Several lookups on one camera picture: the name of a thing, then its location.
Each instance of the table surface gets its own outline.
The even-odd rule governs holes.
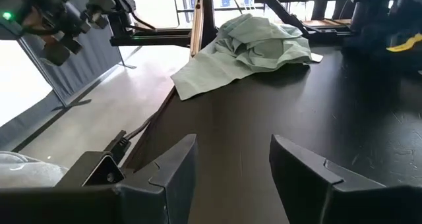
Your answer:
[[[142,167],[198,134],[189,223],[287,223],[268,154],[271,134],[382,184],[422,184],[422,83],[314,47],[319,65],[288,65],[180,101],[174,93],[138,142]]]

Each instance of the crumpled cloth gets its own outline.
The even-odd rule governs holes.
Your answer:
[[[289,24],[243,14],[222,25],[217,38],[193,57],[173,80],[182,100],[256,72],[288,63],[311,62],[308,40]]]

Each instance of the metal bar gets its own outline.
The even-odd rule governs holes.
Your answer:
[[[237,7],[237,9],[239,10],[240,14],[243,14],[243,13],[242,13],[242,9],[240,9],[239,4],[237,3],[237,0],[233,0],[233,1],[235,1],[236,7]]]
[[[134,36],[185,36],[191,29],[158,29],[156,32],[137,32]]]
[[[202,30],[204,27],[204,6],[202,2],[203,0],[195,1],[191,37],[191,57],[194,57],[200,51],[202,44]]]
[[[266,3],[284,23],[296,26],[304,36],[308,35],[308,31],[303,27],[300,20],[295,16],[291,16],[278,0],[264,0],[264,3]]]
[[[187,4],[186,4],[186,0],[182,0],[183,3],[183,8],[186,9],[187,8]],[[185,18],[186,18],[186,22],[190,22],[191,19],[189,19],[189,14],[185,13]]]
[[[265,7],[254,7],[256,10],[265,10]],[[241,7],[241,10],[248,10],[246,7]],[[239,10],[237,7],[221,7],[216,8],[214,11],[236,11]],[[193,13],[194,9],[177,10],[178,13]]]
[[[321,30],[336,30],[336,31],[350,31],[348,26],[305,26],[309,30],[321,31]]]
[[[177,1],[174,0],[174,7],[176,10],[176,15],[177,15],[177,26],[180,26],[180,18],[179,18],[179,13],[177,13]]]
[[[117,50],[118,50],[119,55],[120,55],[120,58],[121,58],[121,64],[120,64],[120,63],[118,63],[118,65],[124,66],[125,68],[128,68],[128,69],[136,69],[136,68],[137,68],[136,66],[127,65],[127,64],[125,63],[125,60],[123,59],[123,56],[122,56],[121,51],[120,51],[120,48],[119,48],[119,47],[117,47]]]
[[[204,28],[201,48],[207,46],[217,36],[216,22],[214,18],[214,5],[212,0],[203,0],[204,5]]]
[[[327,3],[328,1],[315,1],[311,20],[322,20],[325,18],[325,10],[327,9]]]
[[[190,41],[190,36],[135,36],[110,39],[111,46],[178,45],[186,47]]]

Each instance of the black cable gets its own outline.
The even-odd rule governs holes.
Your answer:
[[[243,14],[243,13],[242,13],[242,9],[240,8],[240,6],[239,6],[239,4],[237,3],[237,1],[236,1],[236,0],[234,0],[234,1],[235,1],[235,3],[236,3],[236,7],[237,7],[237,9],[239,9],[240,14]]]
[[[139,26],[131,26],[131,25],[128,25],[128,26],[125,26],[125,27],[126,28],[135,29],[135,30],[138,30],[140,32],[153,32],[153,33],[156,33],[157,32],[157,30],[143,28],[143,27],[139,27]]]
[[[343,13],[344,13],[344,9],[346,9],[346,6],[347,6],[348,3],[349,3],[349,0],[346,0],[346,2],[344,2],[342,11],[340,12],[340,15],[338,16],[339,19],[342,19]]]
[[[155,28],[155,27],[153,27],[152,25],[150,25],[150,24],[146,23],[145,21],[143,21],[143,20],[139,19],[139,17],[137,17],[135,13],[132,13],[132,16],[133,16],[133,18],[134,18],[137,22],[139,22],[139,23],[141,23],[141,24],[144,24],[145,26],[147,26],[147,27],[149,27],[149,28],[151,28],[151,29],[153,29],[153,30],[156,30],[156,28]]]
[[[137,128],[135,131],[133,131],[130,134],[128,134],[125,137],[125,139],[130,140],[130,139],[134,138],[136,135],[138,135],[140,132],[142,132],[143,130],[145,130],[145,128],[151,123],[151,120],[152,120],[152,118],[154,118],[154,116],[156,115],[156,113],[157,112],[155,112],[149,118],[147,118],[145,120],[145,122],[139,128]]]

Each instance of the metal frame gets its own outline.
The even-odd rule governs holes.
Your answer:
[[[174,7],[176,9],[177,26],[180,26],[180,18],[179,18],[179,14],[177,14],[177,1],[176,0],[174,0]]]
[[[182,0],[182,3],[183,3],[183,8],[184,9],[187,9],[186,0]],[[179,13],[182,13],[181,11],[179,11],[179,9],[177,9],[177,5],[176,5],[176,13],[177,13],[177,15],[179,15]],[[185,13],[185,18],[186,18],[186,22],[189,22],[190,21],[189,13]]]
[[[240,7],[239,5],[237,5],[238,7],[218,7],[218,8],[214,8],[214,12],[218,12],[218,11],[247,11],[252,9],[251,7]],[[187,6],[187,2],[186,0],[183,0],[183,8],[184,9],[177,9],[177,13],[185,13],[186,15],[188,13],[193,13],[194,9],[190,9]],[[263,4],[263,6],[259,6],[259,7],[253,7],[254,10],[263,10],[265,13],[265,4]],[[186,16],[186,21],[189,22],[190,19],[188,16]]]
[[[136,66],[126,65],[125,60],[124,60],[124,58],[121,54],[121,51],[118,47],[117,47],[117,50],[119,52],[119,56],[120,56],[120,59],[121,59],[121,63],[118,63],[118,65],[124,66],[125,68],[128,68],[128,69],[136,69],[137,68]]]
[[[308,27],[297,19],[296,16],[289,14],[288,11],[278,0],[264,0],[264,4],[268,5],[277,16],[286,24],[297,27],[302,31],[303,36],[316,43],[339,43],[344,37],[351,35],[351,31],[345,26],[315,26]],[[318,17],[324,12],[321,10],[324,4],[317,6],[314,11]],[[201,48],[208,45],[217,34],[214,20],[214,11],[217,10],[213,6],[213,0],[202,0],[201,11],[203,13],[202,23],[202,45]],[[236,8],[220,8],[219,11],[231,11]],[[177,10],[178,13],[189,13],[195,9]],[[157,29],[156,32],[137,32],[130,35],[122,28],[121,16],[109,16],[111,29],[114,36],[110,40],[112,46],[122,45],[178,45],[188,47],[191,43],[191,29]]]

